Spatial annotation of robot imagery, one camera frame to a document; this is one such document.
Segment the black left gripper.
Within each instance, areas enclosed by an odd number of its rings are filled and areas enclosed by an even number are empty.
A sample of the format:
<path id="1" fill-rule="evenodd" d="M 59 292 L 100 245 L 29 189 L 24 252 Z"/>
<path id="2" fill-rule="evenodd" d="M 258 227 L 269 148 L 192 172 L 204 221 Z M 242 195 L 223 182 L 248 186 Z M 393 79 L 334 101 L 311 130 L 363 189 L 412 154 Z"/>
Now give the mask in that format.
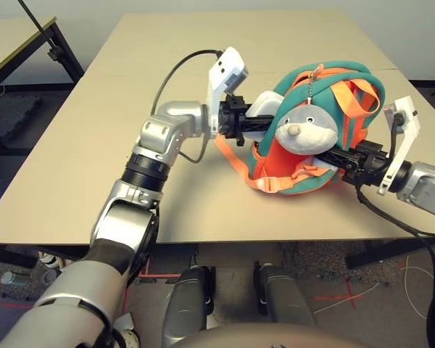
<path id="1" fill-rule="evenodd" d="M 249 107 L 250 104 L 244 101 L 243 96 L 227 95 L 220 103 L 218 133 L 226 139 L 235 139 L 237 146 L 243 146 L 245 143 L 243 133 L 264 133 L 274 119 L 273 115 L 247 117 L 246 111 Z"/>

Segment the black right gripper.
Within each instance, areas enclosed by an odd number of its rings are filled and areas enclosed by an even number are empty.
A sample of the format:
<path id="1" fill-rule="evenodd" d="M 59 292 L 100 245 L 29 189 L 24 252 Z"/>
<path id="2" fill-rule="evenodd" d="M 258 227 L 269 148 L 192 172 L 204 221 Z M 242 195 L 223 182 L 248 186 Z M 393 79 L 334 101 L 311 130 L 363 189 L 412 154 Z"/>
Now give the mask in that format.
<path id="1" fill-rule="evenodd" d="M 320 154 L 320 160 L 345 169 L 342 180 L 353 186 L 379 186 L 387 169 L 387 152 L 381 144 L 362 140 L 354 149 L 334 146 Z"/>

